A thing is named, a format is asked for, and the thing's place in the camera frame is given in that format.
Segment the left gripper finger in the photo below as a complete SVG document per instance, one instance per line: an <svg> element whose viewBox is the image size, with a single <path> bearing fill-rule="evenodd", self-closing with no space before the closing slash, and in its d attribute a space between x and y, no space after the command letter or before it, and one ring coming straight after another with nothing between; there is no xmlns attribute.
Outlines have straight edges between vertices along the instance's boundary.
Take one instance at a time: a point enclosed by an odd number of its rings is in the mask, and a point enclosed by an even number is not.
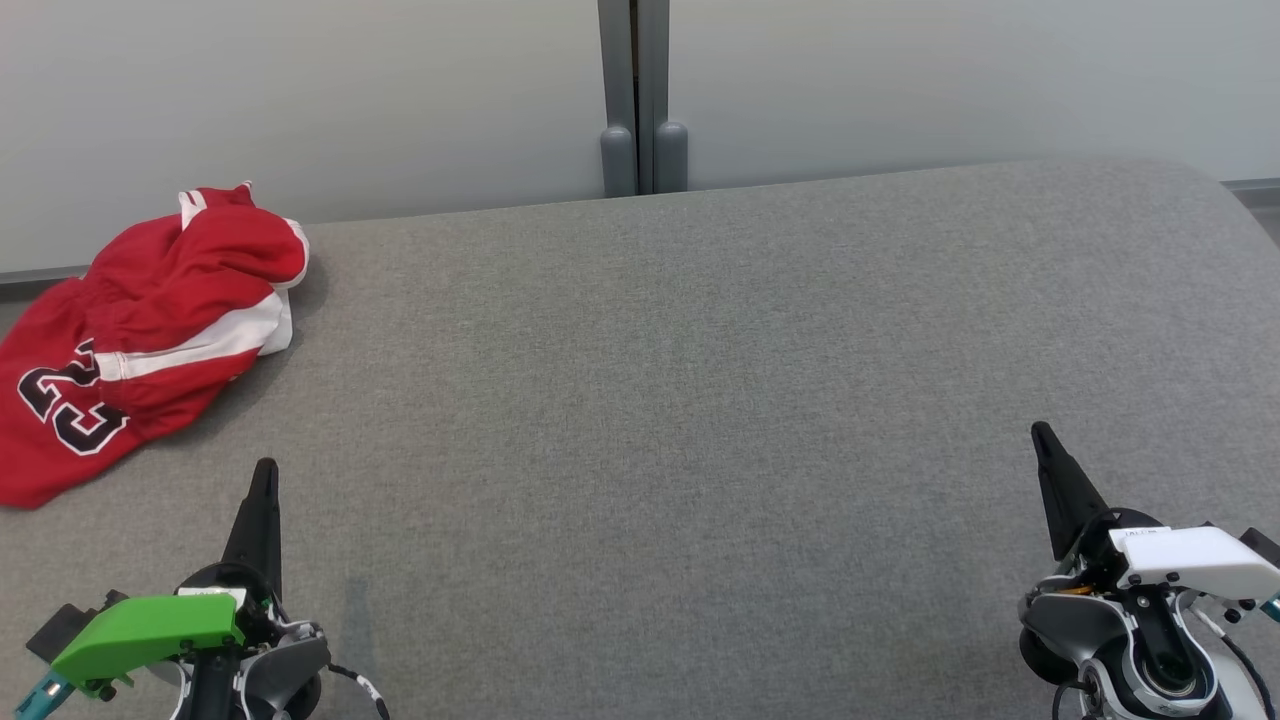
<svg viewBox="0 0 1280 720"><path fill-rule="evenodd" d="M276 601L282 592L282 523L279 466L257 460L250 489L239 503L221 562L230 566L257 601Z"/></svg>

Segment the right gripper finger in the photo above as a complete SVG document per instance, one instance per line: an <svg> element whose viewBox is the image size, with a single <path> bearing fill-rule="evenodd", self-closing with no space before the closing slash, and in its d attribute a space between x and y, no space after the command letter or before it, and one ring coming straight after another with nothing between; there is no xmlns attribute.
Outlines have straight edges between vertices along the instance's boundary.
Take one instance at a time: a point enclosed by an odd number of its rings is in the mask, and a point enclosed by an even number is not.
<svg viewBox="0 0 1280 720"><path fill-rule="evenodd" d="M1089 523L1110 506L1047 421L1030 425L1030 439L1051 551L1055 561L1062 561Z"/></svg>

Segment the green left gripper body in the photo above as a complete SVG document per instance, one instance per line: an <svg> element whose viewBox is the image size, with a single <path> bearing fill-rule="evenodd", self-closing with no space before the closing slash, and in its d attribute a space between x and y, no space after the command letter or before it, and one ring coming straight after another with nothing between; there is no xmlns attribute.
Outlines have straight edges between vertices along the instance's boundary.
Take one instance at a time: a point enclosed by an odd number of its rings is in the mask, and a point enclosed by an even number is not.
<svg viewBox="0 0 1280 720"><path fill-rule="evenodd" d="M90 697L113 682L168 660L192 661L206 651L229 650L242 660L274 643L282 593L257 601L230 566L197 570L170 594L129 596L101 612L52 661L51 670Z"/></svg>

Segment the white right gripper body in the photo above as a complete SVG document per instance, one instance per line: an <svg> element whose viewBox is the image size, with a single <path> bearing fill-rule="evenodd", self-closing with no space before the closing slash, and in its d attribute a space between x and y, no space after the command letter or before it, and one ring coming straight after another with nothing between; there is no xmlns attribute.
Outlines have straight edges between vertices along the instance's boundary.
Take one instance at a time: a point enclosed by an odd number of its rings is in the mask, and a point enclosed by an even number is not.
<svg viewBox="0 0 1280 720"><path fill-rule="evenodd" d="M1222 601L1280 594L1280 566L1215 525L1174 528L1130 509L1085 521L1062 559L1062 575L1096 594L1137 587L1181 588Z"/></svg>

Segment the red white basketball jersey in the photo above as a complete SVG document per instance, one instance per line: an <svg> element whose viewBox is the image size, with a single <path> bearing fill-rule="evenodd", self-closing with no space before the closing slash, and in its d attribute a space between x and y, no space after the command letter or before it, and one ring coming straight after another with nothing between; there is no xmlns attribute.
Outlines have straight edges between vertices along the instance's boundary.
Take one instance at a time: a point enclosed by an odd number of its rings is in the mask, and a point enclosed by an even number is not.
<svg viewBox="0 0 1280 720"><path fill-rule="evenodd" d="M129 378L99 351L111 328L91 323L92 290L55 284L0 341L0 506L38 509L192 425L259 357L247 348Z"/></svg>

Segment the grey partition post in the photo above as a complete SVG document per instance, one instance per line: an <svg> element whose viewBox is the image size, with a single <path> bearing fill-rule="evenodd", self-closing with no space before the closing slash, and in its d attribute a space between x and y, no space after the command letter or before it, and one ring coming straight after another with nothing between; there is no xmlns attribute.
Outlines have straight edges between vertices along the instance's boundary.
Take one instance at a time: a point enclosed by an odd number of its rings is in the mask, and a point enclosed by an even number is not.
<svg viewBox="0 0 1280 720"><path fill-rule="evenodd" d="M605 128L599 137L605 196L637 193L637 132L631 0L595 0Z"/></svg>
<svg viewBox="0 0 1280 720"><path fill-rule="evenodd" d="M689 187L689 129L669 117L671 0L635 0L636 127L640 193Z"/></svg>

